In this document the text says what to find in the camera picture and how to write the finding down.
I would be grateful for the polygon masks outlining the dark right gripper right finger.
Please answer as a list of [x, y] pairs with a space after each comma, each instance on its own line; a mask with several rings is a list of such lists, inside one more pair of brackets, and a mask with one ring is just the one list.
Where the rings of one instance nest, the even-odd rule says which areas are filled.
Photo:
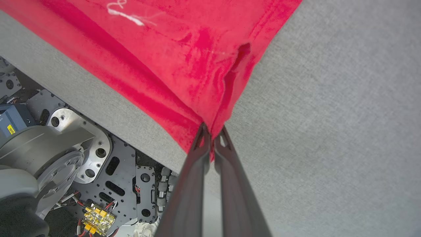
[[264, 215], [224, 126], [214, 140], [215, 169], [221, 178], [224, 237], [271, 237]]

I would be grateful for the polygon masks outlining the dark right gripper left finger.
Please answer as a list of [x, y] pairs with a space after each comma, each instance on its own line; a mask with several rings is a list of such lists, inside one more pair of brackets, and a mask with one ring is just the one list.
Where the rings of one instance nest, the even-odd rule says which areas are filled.
[[203, 122], [194, 137], [156, 237], [203, 235], [204, 177], [209, 171], [211, 134]]

